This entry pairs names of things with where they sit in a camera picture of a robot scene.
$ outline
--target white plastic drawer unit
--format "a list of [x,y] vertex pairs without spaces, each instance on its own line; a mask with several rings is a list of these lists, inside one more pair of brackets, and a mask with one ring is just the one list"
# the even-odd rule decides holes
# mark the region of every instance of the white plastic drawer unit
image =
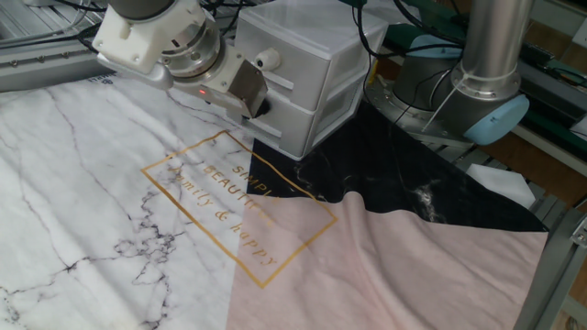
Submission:
[[[387,23],[365,14],[363,26],[377,50]],[[354,116],[370,58],[349,5],[276,0],[247,8],[235,46],[262,70],[269,87],[267,115],[234,118],[263,143],[299,160]],[[271,65],[259,65],[260,58]]]
[[[364,15],[363,26],[377,49],[387,23]],[[240,13],[235,45],[253,63],[261,52],[277,50],[281,65],[271,71],[261,68],[268,86],[310,111],[321,97],[368,67],[351,7],[338,0],[277,0],[247,8]]]

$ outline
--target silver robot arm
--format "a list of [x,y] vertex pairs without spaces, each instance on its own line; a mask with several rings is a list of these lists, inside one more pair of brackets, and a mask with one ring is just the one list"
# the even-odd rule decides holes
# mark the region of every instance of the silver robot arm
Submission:
[[248,118],[267,93],[261,72],[225,43],[197,0],[110,0],[93,46],[114,71]]

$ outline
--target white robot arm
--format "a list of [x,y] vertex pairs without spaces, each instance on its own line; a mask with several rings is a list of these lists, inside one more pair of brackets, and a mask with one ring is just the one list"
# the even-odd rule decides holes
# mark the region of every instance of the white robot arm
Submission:
[[261,72],[228,46],[197,0],[112,0],[93,46],[106,67],[173,86],[248,118],[267,93]]

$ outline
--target black cable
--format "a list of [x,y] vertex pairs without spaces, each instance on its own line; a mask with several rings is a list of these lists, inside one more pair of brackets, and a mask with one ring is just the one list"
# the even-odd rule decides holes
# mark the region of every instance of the black cable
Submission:
[[402,13],[402,15],[404,15],[404,17],[407,18],[407,20],[409,20],[410,23],[414,24],[417,28],[420,28],[421,30],[423,30],[427,34],[431,34],[437,38],[444,39],[446,41],[455,43],[457,45],[461,45],[463,47],[465,46],[464,40],[462,40],[460,38],[453,38],[449,35],[446,35],[440,31],[422,23],[420,20],[415,18],[407,9],[405,9],[404,5],[402,4],[402,2],[400,0],[393,0],[393,2],[397,6],[397,9],[399,9],[399,11]]
[[85,10],[85,11],[90,11],[90,12],[95,12],[95,13],[104,13],[106,11],[106,8],[92,8],[92,7],[85,6],[85,5],[77,5],[77,4],[74,4],[74,3],[71,3],[71,2],[65,1],[65,0],[55,0],[55,2],[58,2],[62,5],[73,7],[78,10]]
[[377,59],[381,59],[381,58],[391,58],[393,56],[405,56],[408,53],[414,52],[414,51],[420,51],[420,50],[431,50],[431,49],[436,49],[436,48],[453,48],[453,49],[462,49],[461,45],[455,45],[455,44],[437,44],[437,45],[425,45],[425,46],[421,46],[421,47],[415,47],[412,49],[408,49],[406,51],[396,51],[396,52],[390,52],[387,54],[381,54],[378,53],[376,51],[374,51],[373,49],[371,49],[371,47],[369,46],[369,41],[367,40],[367,37],[365,36],[365,32],[363,30],[363,25],[362,25],[362,7],[363,7],[363,3],[361,0],[358,0],[358,7],[357,7],[357,13],[355,16],[355,7],[352,7],[352,19],[355,22],[355,25],[357,26],[357,28],[359,29],[359,39],[360,39],[360,43],[363,45],[363,48],[365,50],[367,50],[367,52],[377,58]]
[[230,31],[230,29],[232,27],[234,27],[234,25],[237,23],[237,19],[238,19],[238,14],[240,13],[240,10],[242,9],[243,5],[245,4],[245,0],[239,0],[238,1],[238,8],[237,8],[237,13],[235,13],[235,15],[232,17],[232,20],[230,21],[230,24],[228,24],[227,29],[222,32],[222,36],[224,37],[224,35],[226,35],[226,33],[228,33],[228,31]]
[[13,48],[26,47],[26,46],[37,46],[37,45],[43,45],[43,44],[48,44],[48,43],[53,43],[53,42],[78,40],[85,47],[87,47],[89,50],[97,52],[94,49],[94,47],[92,47],[92,45],[88,41],[86,41],[85,39],[90,38],[90,37],[94,37],[95,34],[97,33],[98,28],[100,28],[101,24],[102,23],[94,24],[91,27],[87,27],[87,28],[83,29],[82,31],[80,31],[80,33],[73,35],[73,36],[44,39],[44,40],[38,40],[38,41],[33,41],[33,42],[29,42],[29,43],[24,43],[24,44],[16,44],[16,45],[11,45],[11,46],[7,46],[7,47],[0,47],[0,50],[9,50],[9,49],[13,49]]
[[365,95],[365,98],[367,99],[367,102],[370,105],[373,105],[373,102],[371,102],[371,99],[369,98],[369,96],[367,95],[367,80],[369,79],[369,76],[371,75],[371,55],[369,56],[369,69],[367,70],[367,74],[365,75],[365,79],[363,80],[363,95]]
[[427,82],[427,81],[429,81],[429,80],[433,79],[434,77],[438,76],[438,75],[439,75],[439,74],[441,74],[441,73],[450,72],[450,71],[452,71],[452,69],[445,69],[445,70],[443,70],[443,71],[436,72],[436,73],[434,73],[433,75],[429,76],[428,78],[424,79],[423,81],[421,81],[421,82],[417,83],[417,84],[415,85],[415,89],[414,89],[414,98],[412,99],[412,103],[407,105],[407,107],[406,107],[406,108],[405,108],[405,110],[402,112],[402,114],[401,114],[400,116],[398,116],[398,117],[397,117],[397,119],[395,119],[395,121],[394,121],[393,123],[394,123],[394,124],[397,124],[397,122],[399,122],[399,121],[400,121],[400,119],[402,119],[402,117],[405,115],[405,113],[407,113],[407,111],[408,111],[408,110],[409,110],[411,107],[413,107],[413,106],[414,106],[415,99],[417,98],[417,95],[418,95],[418,89],[420,88],[420,86],[422,85],[422,83],[425,83],[425,82]]
[[457,6],[457,3],[455,2],[455,0],[450,0],[450,3],[452,4],[452,7],[455,8],[457,15],[460,16],[460,10],[459,10],[459,7]]

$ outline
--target pink fabric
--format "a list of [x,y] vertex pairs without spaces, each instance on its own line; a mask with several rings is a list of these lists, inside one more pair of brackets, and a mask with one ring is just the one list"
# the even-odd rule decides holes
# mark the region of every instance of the pink fabric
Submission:
[[[279,261],[316,232],[309,223],[325,223],[309,198],[257,201],[276,226],[250,210],[240,230]],[[510,329],[547,239],[375,214],[355,192],[326,207],[338,221],[263,289],[237,267],[227,329]],[[238,257],[254,265],[243,244]],[[257,264],[251,272],[270,273]]]

